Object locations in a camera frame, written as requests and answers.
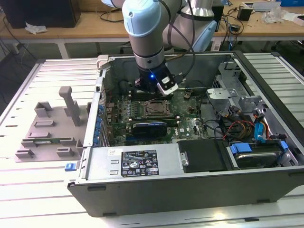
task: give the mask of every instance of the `blue latch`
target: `blue latch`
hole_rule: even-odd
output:
[[[100,117],[97,117],[96,118],[96,123],[101,123],[102,122],[102,119]]]
[[[98,106],[98,112],[99,113],[102,113],[104,111],[104,109],[105,108],[101,104]]]
[[[230,146],[231,152],[235,153],[250,153],[252,149],[250,148],[248,143],[235,143]]]
[[[71,171],[76,171],[77,168],[76,168],[76,164],[75,163],[68,163],[66,164],[66,167],[65,167],[65,171],[66,172],[71,172]]]
[[[94,131],[94,136],[98,137],[99,134],[100,134],[99,130],[98,130],[98,129],[95,129],[95,131]]]
[[[96,124],[95,124],[95,128],[96,128],[97,130],[100,130],[100,129],[101,129],[100,123],[96,123]]]
[[[255,139],[260,140],[262,143],[265,142],[263,139],[264,125],[261,122],[257,122],[255,125]]]
[[[285,141],[281,141],[281,147],[283,148],[283,150],[286,152],[288,150],[288,145]]]
[[[98,142],[99,142],[99,140],[98,140],[97,138],[94,138],[94,139],[93,139],[93,143],[94,143],[94,144],[98,144]]]

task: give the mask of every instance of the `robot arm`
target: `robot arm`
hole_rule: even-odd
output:
[[[124,25],[140,71],[138,83],[149,92],[158,89],[169,95],[178,89],[166,66],[164,44],[188,49],[186,41],[169,23],[192,40],[192,14],[185,0],[102,0],[106,5],[122,8]],[[203,51],[216,28],[211,10],[213,0],[191,0],[195,22],[195,51]]]

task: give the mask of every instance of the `blue cable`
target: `blue cable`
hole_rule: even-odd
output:
[[[232,29],[231,29],[231,25],[230,24],[229,24],[229,28],[230,28],[230,33],[232,34]],[[232,38],[232,35],[229,38],[230,39],[230,41],[229,41],[229,51],[230,51],[230,48],[233,47],[232,46],[232,39],[231,38]]]

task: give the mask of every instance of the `table leg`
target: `table leg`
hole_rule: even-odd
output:
[[[266,43],[261,51],[264,51],[264,52],[267,51],[269,44],[270,44],[270,41],[266,41]]]
[[[99,43],[95,43],[95,45],[96,45],[97,55],[99,56],[99,55],[101,55],[101,54],[102,54],[102,53],[101,53],[101,47],[100,47],[100,44],[99,44]]]
[[[66,44],[64,43],[64,41],[57,42],[57,45],[58,45],[61,57],[62,58],[70,58],[69,54],[68,54],[68,51],[67,51],[67,48],[66,48]]]
[[[17,48],[17,44],[6,44],[6,46],[8,47],[8,49],[14,54],[14,55],[18,55],[19,54],[19,50]]]
[[[219,51],[221,43],[222,43],[221,38],[214,37],[213,42],[212,42],[212,46],[211,46],[211,51]]]

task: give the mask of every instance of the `motherboard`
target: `motherboard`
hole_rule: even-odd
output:
[[[184,90],[168,97],[110,96],[106,104],[111,146],[176,143],[208,138],[199,119],[200,96]]]

